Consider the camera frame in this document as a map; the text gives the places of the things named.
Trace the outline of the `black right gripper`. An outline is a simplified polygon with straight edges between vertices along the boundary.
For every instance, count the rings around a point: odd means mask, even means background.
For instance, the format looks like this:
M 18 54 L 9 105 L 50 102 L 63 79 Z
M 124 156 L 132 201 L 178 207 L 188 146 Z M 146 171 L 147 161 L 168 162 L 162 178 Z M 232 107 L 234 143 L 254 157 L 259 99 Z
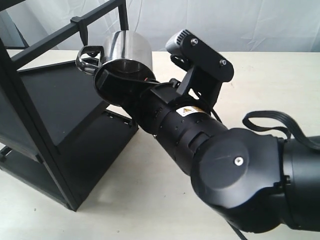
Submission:
M 124 109 L 139 125 L 151 125 L 165 108 L 180 105 L 177 94 L 179 81 L 159 82 L 139 73 L 101 70 L 94 77 L 98 95 L 111 105 Z

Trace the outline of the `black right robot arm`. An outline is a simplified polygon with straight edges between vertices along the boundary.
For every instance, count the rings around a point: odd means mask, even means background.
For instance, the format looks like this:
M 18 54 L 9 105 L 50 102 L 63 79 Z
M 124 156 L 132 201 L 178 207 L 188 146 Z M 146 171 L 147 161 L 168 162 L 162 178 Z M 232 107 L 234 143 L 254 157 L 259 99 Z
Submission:
M 320 138 L 273 110 L 227 128 L 211 116 L 222 83 L 198 67 L 166 83 L 106 69 L 94 78 L 98 94 L 153 135 L 195 194 L 233 228 L 319 231 Z

